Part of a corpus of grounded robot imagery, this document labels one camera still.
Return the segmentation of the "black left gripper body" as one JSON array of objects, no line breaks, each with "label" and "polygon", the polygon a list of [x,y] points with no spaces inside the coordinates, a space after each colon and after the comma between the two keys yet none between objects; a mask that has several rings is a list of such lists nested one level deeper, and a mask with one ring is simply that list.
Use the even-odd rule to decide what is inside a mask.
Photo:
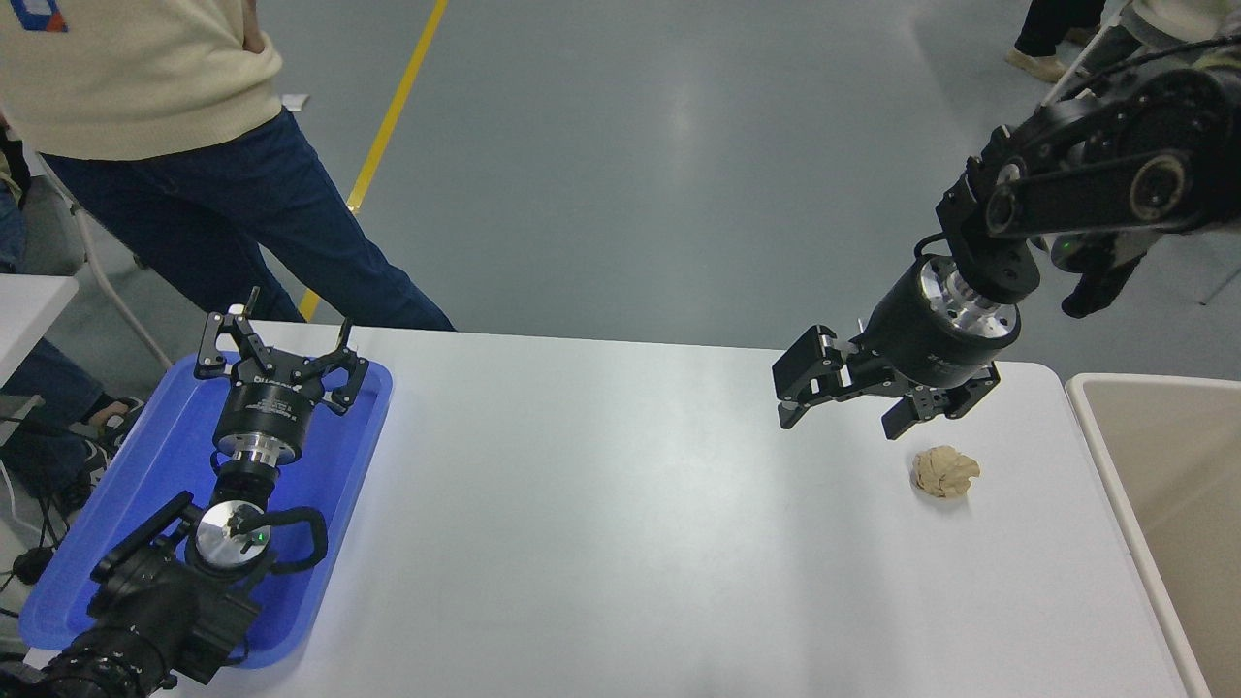
[{"label": "black left gripper body", "polygon": [[213,428],[213,446],[220,451],[240,450],[249,433],[274,440],[283,452],[302,452],[313,411],[324,396],[321,375],[307,366],[266,378],[240,364],[227,366],[230,394]]}]

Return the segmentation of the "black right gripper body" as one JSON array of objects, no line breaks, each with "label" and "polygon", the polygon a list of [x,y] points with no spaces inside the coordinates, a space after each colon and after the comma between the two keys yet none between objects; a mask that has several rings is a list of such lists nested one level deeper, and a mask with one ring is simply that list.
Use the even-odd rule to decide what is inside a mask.
[{"label": "black right gripper body", "polygon": [[988,301],[949,257],[921,257],[853,340],[855,379],[953,390],[992,385],[1009,347],[1009,306]]}]

